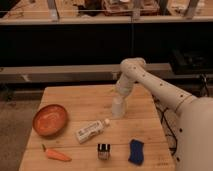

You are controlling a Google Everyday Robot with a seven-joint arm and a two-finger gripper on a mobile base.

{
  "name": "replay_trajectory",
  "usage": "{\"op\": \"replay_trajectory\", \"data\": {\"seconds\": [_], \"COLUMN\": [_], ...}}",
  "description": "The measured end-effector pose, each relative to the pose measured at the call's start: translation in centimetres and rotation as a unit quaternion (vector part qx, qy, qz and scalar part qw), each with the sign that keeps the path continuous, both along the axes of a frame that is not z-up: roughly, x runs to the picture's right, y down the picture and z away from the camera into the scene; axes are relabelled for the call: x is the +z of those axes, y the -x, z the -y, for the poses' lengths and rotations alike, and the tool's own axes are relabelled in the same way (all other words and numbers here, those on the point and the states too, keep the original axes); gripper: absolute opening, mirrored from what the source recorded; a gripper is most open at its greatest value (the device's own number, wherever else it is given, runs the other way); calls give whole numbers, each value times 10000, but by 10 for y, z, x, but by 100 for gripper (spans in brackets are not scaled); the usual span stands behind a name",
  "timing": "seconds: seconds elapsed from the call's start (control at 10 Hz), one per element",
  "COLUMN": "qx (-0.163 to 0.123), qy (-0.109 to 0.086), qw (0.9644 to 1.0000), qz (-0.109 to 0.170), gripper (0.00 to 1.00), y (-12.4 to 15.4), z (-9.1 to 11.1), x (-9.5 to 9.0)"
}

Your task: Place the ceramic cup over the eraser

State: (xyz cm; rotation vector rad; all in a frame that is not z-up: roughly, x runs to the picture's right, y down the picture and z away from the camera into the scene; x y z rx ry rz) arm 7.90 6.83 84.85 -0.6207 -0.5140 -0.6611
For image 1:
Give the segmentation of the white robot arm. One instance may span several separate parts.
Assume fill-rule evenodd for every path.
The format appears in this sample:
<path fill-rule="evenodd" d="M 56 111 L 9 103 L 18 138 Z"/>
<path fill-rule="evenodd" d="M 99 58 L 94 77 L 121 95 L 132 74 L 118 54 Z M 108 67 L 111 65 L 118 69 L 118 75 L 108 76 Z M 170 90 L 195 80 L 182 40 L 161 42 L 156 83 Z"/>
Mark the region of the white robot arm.
<path fill-rule="evenodd" d="M 120 64 L 112 115 L 125 115 L 125 98 L 134 83 L 142 84 L 179 116 L 175 171 L 213 171 L 213 98 L 196 97 L 145 70 L 143 58 L 127 58 Z"/>

